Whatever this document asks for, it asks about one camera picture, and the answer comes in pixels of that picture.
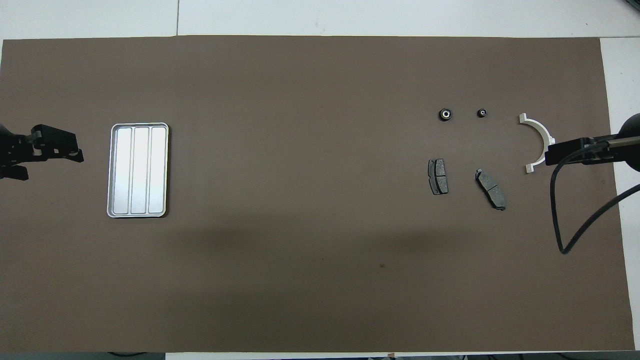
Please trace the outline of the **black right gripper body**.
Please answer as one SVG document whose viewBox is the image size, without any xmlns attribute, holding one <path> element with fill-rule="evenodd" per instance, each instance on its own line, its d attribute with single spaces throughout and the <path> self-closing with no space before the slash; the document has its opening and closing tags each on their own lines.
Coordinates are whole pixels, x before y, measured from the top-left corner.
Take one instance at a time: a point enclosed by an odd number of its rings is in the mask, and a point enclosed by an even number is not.
<svg viewBox="0 0 640 360">
<path fill-rule="evenodd" d="M 617 134 L 610 134 L 605 136 L 587 137 L 583 146 L 588 148 L 600 143 L 606 143 L 608 141 L 614 141 L 617 139 Z M 583 164 L 608 164 L 623 162 L 624 157 L 617 149 L 611 149 L 608 146 L 602 145 L 599 148 L 592 149 L 583 155 Z"/>
</svg>

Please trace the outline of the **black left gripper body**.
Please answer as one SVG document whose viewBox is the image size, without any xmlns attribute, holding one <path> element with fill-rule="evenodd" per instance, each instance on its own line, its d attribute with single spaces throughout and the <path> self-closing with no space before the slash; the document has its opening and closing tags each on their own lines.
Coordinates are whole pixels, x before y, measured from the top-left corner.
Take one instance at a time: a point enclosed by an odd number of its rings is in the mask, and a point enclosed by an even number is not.
<svg viewBox="0 0 640 360">
<path fill-rule="evenodd" d="M 0 166 L 15 166 L 29 161 L 33 155 L 34 147 L 26 135 L 15 134 L 0 125 Z"/>
</svg>

